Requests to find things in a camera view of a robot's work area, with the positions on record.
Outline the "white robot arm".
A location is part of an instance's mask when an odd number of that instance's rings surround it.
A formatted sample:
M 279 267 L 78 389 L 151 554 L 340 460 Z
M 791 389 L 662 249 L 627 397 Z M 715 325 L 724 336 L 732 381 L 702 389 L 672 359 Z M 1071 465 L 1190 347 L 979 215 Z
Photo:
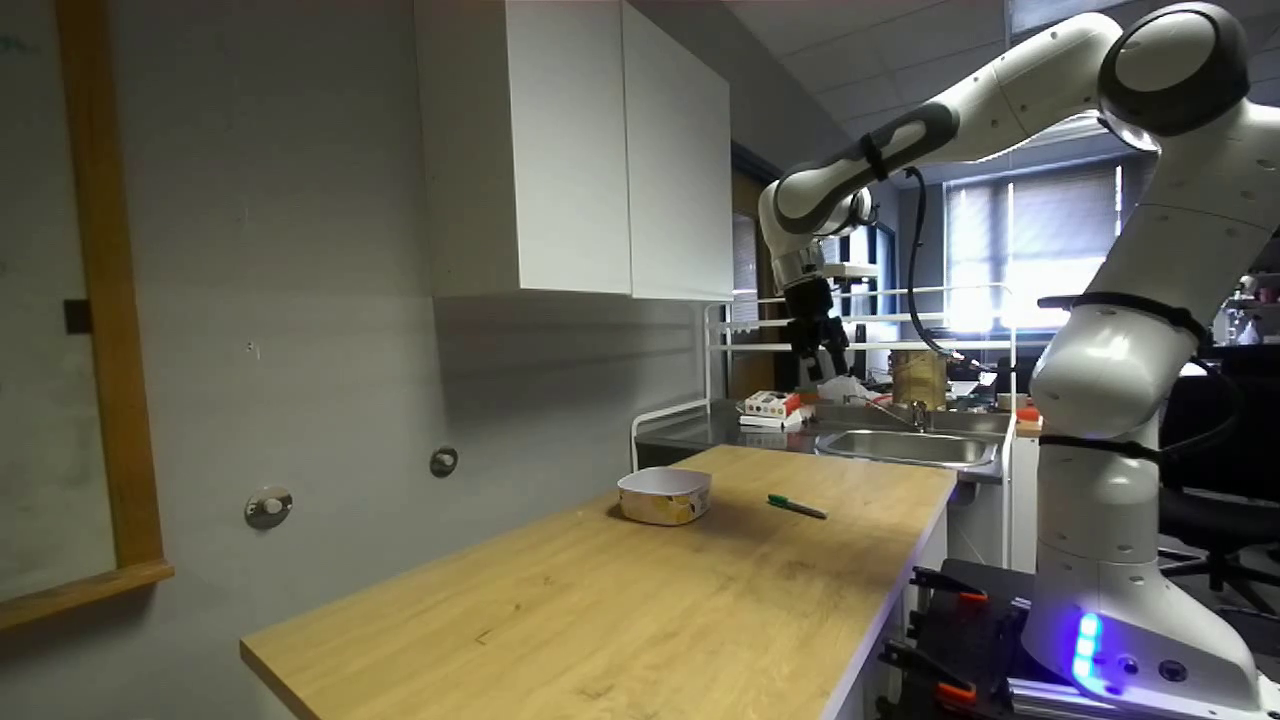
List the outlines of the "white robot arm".
M 1280 231 L 1280 111 L 1250 97 L 1250 34 L 1207 0 L 1137 24 L 1061 19 L 959 84 L 774 181 L 761 231 L 797 308 L 797 354 L 839 373 L 816 240 L 866 212 L 877 181 L 926 161 L 983 161 L 1091 107 L 1153 152 L 1153 176 L 1091 285 L 1031 373 L 1040 552 L 1022 648 L 1119 720 L 1277 720 L 1250 639 L 1156 560 L 1159 422 L 1212 314 Z

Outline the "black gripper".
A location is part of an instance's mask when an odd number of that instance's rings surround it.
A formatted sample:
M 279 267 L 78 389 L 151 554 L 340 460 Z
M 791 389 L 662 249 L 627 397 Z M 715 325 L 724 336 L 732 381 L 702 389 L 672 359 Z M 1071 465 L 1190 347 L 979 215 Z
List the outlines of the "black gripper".
M 833 314 L 833 289 L 824 280 L 803 280 L 786 292 L 787 305 L 787 344 L 812 384 L 836 381 L 850 373 L 850 336 Z

